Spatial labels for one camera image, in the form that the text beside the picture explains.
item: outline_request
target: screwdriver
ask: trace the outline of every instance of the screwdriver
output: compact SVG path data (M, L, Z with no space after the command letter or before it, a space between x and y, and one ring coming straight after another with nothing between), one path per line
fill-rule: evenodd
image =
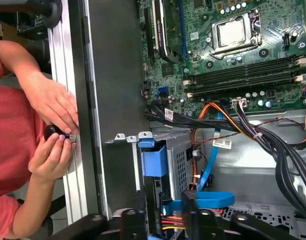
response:
M64 135L65 138L70 139L72 143L76 142L76 139L77 139L76 135L65 133L55 125L47 125L46 128L44 129L45 141L48 140L48 138L54 133L57 133L59 135Z

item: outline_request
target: sticker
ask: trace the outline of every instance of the sticker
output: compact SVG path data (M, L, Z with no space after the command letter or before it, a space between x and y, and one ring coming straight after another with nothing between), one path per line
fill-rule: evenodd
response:
M167 121L172 122L173 118L174 118L174 112L172 110L165 108L165 119Z
M191 33L191 41L192 40L197 40L197 39L199 39L198 32L196 31L196 32Z
M232 141L224 138L216 139L213 141L213 146L223 149L232 149Z

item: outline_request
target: person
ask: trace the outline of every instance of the person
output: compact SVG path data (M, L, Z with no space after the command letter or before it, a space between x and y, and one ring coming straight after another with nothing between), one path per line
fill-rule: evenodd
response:
M55 181L68 168L75 144L46 124L78 133L75 97L46 78L19 44L0 40L0 78L13 72L22 88L0 86L0 238L19 239L41 226L50 208ZM6 194L29 182L25 202Z

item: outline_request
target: red shirt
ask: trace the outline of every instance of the red shirt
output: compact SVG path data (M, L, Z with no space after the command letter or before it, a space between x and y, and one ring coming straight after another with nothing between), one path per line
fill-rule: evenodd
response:
M0 62L0 78L3 76ZM5 194L29 181L28 162L42 136L44 122L23 91L0 86L0 238L11 230L17 201Z

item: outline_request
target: green circuit board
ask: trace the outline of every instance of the green circuit board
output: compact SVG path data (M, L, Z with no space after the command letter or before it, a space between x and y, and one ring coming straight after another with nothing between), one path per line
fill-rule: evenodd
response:
M173 2L177 3L177 0L165 1L165 5L172 9L164 12L165 18L169 19L166 26L170 26L166 32L168 40L171 40L171 43L177 43L174 44L173 50L181 55L180 62L166 62L160 57L156 48L154 48L155 60L152 61L149 56L147 32L143 31L142 34L145 81L150 86L145 90L148 104L156 100L167 102L169 109L190 117L197 117L205 102L229 102L232 99L245 98L246 95L251 95L247 98L247 107L245 107L245 112L249 113L306 108L306 97L303 95L306 93L306 72L301 75L302 81L300 82L273 86L263 84L263 86L250 89L237 88L228 92L199 94L194 97L187 96L189 86L183 85L183 81L189 76L258 63L267 63L266 66L269 66L269 62L276 59L306 56L306 5L304 0L183 0L185 36L178 34L178 27L183 22L180 22L178 14L172 12L179 11L180 8L177 4L173 6ZM139 9L141 22L145 22L144 9L150 10L152 37L156 39L158 31L154 24L153 5L152 0L142 0ZM256 22L255 25L260 25L261 43L256 47L250 46L237 51L233 49L222 55L214 55L214 42L213 45L209 43L214 37L214 25L229 19L237 20L239 16L254 10L257 10L260 15L259 22ZM236 28L238 21L235 23L236 25L232 25L231 29L226 27L223 32L217 32L218 38L222 40L219 45L229 46L230 41L243 37L242 30ZM291 35L293 32L298 35L289 42L286 48L283 41L284 36L285 34ZM186 43L183 44L186 49L182 52L178 50L178 47L181 46L178 43L179 37ZM168 88L167 95L159 94L158 89L162 87ZM260 100L263 103L270 102L270 106L259 104Z

